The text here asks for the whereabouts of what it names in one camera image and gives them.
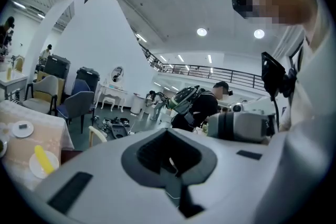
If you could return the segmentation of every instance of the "round mirror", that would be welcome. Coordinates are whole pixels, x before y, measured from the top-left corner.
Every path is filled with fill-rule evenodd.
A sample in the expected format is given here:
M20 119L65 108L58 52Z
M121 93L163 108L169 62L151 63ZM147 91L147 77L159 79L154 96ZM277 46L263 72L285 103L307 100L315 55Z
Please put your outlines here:
M112 72L111 72L111 80L113 82L119 82L122 80L124 76L124 70L122 67L116 67Z

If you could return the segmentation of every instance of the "small table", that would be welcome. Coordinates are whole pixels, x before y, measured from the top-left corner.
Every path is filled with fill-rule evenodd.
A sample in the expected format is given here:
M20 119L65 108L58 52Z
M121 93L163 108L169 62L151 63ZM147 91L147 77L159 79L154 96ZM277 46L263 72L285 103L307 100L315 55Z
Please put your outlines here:
M11 134L11 124L22 120L31 122L34 131L27 138L16 138ZM36 145L54 153L59 163L63 148L74 149L67 124L62 118L42 114L5 100L0 103L0 121L3 133L1 135L8 135L7 140L9 139L7 151L1 161L10 178L30 190L34 190L43 180L34 176L29 169L29 159L34 154Z
M97 99L96 99L96 108L97 108L97 105L98 105L99 98L102 94L103 95L110 95L110 96L113 96L113 97L119 97L120 101L119 101L119 104L118 104L118 109L121 106L120 111L124 112L123 108L124 108L124 104L125 104L125 97L128 94L126 91L118 90L116 88L110 88L109 86L105 86L105 85L101 84L101 87L99 89Z
M141 97L137 94L134 94L133 97L133 103L131 107L131 113L133 114L139 114L141 110L144 110L145 108L145 99L144 97Z
M12 78L7 80L7 71L0 72L0 88L5 90L5 99L8 100L11 92L20 89L22 94L24 95L24 89L26 88L28 76L18 72L16 70L12 70Z

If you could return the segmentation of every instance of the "black cap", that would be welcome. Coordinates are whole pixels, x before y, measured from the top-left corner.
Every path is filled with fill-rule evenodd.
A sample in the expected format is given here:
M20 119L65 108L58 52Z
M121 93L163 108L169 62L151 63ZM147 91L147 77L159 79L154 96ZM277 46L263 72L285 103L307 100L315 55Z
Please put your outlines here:
M225 81L220 81L220 82L217 82L213 88L219 88L219 87L223 87L224 89L229 89L229 84L227 84Z
M14 17L9 17L8 19L7 19L7 22L8 22L8 26L9 27L12 27L13 25L14 25Z

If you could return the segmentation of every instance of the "pink tablecloth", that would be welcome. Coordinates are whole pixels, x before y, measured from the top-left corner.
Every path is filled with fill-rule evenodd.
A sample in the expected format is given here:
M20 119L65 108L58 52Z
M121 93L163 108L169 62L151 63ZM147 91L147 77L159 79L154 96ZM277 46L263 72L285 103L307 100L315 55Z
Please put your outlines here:
M31 122L33 133L27 138L16 138L11 133L11 127L17 121ZM64 119L30 110L8 100L0 103L0 135L7 135L9 139L7 152L2 158L8 174L31 190L42 180L29 169L29 159L36 145L54 153L59 163L62 149L74 149Z

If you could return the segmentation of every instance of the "gray chair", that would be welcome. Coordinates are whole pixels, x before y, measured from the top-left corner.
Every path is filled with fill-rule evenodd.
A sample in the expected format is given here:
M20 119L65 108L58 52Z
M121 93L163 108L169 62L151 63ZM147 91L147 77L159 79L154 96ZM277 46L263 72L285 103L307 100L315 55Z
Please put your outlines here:
M27 99L29 88L31 90L32 95L31 98ZM48 102L42 99L34 98L34 91L49 94L51 96L51 101ZM47 76L39 82L28 84L25 100L22 103L22 105L26 108L51 115L53 103L54 108L56 108L57 93L58 93L58 79L55 76Z
M83 133L83 124L84 124L84 116L88 113L91 104L93 102L93 98L95 97L94 92L78 92L69 98L67 98L62 105L56 107L56 116L58 112L65 119L67 124L73 118L77 118L80 116L80 125L81 125L81 133Z

